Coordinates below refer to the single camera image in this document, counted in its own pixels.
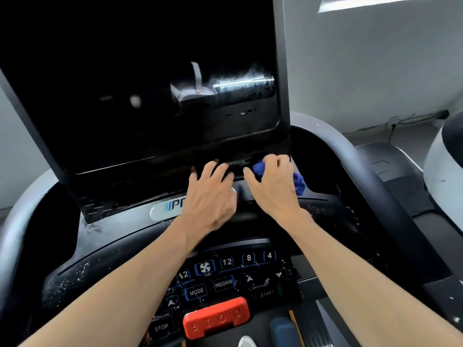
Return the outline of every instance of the white shoe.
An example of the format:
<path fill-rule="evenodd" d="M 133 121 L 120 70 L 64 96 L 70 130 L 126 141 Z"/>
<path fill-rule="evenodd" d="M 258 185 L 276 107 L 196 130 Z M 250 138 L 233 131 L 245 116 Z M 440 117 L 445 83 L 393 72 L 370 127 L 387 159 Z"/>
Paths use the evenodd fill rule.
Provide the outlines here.
<path fill-rule="evenodd" d="M 238 347 L 257 347 L 256 343 L 249 336 L 243 336 L 239 340 Z"/>

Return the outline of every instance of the yellow strip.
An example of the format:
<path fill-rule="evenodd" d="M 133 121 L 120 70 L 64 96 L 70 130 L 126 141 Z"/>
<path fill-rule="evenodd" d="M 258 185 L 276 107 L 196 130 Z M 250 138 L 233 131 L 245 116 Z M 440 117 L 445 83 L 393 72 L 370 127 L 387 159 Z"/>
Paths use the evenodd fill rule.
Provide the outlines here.
<path fill-rule="evenodd" d="M 296 325 L 297 333 L 299 334 L 300 345 L 302 347 L 305 347 L 304 341 L 302 340 L 302 336 L 300 335 L 299 326 L 297 326 L 297 321 L 296 321 L 296 318 L 294 317 L 294 313 L 292 310 L 289 311 L 289 315 L 291 317 L 291 321 L 294 323 L 294 325 Z"/>

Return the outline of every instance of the forearm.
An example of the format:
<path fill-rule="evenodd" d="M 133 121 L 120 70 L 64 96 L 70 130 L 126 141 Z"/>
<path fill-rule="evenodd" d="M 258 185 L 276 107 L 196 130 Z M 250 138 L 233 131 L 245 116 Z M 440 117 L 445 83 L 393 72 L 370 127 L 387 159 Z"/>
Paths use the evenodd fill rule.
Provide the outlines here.
<path fill-rule="evenodd" d="M 362 346 L 463 346 L 463 334 L 323 231 L 306 211 L 277 221 Z"/>
<path fill-rule="evenodd" d="M 108 274 L 23 343 L 138 346 L 172 278 L 200 239 L 178 217 L 152 244 Z"/>

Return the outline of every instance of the treadmill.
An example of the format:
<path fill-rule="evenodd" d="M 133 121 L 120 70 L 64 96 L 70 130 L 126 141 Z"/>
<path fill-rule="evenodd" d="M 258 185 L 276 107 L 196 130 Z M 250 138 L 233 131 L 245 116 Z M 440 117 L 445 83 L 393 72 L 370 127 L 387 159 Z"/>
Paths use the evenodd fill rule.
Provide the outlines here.
<path fill-rule="evenodd" d="M 187 258 L 140 345 L 228 347 L 249 335 L 272 346 L 270 321 L 283 316 L 306 347 L 358 346 L 243 180 L 269 153 L 291 156 L 307 184 L 299 203 L 325 231 L 463 331 L 462 284 L 371 163 L 336 129 L 289 111 L 282 0 L 166 1 L 119 21 L 70 15 L 28 29 L 33 57 L 0 54 L 0 85 L 51 167 L 0 233 L 3 346 L 158 238 L 181 214 L 191 166 L 214 158 L 235 173 L 236 214 Z M 248 321 L 188 338 L 185 315 L 238 298 Z"/>

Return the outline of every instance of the hand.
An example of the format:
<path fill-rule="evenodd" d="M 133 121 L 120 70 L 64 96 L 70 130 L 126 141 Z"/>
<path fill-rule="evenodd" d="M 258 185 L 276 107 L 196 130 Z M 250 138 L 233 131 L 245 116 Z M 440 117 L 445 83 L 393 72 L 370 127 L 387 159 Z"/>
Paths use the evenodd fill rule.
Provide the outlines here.
<path fill-rule="evenodd" d="M 263 162 L 262 182 L 259 183 L 247 167 L 243 169 L 245 180 L 260 208 L 282 225 L 283 219 L 301 210 L 293 182 L 294 167 L 286 154 L 269 154 Z"/>
<path fill-rule="evenodd" d="M 232 189 L 234 174 L 229 173 L 222 181 L 228 164 L 222 163 L 212 174 L 216 165 L 216 161 L 207 163 L 199 180 L 192 168 L 180 215 L 189 227 L 201 233 L 201 238 L 221 227 L 236 211 L 237 195 Z"/>

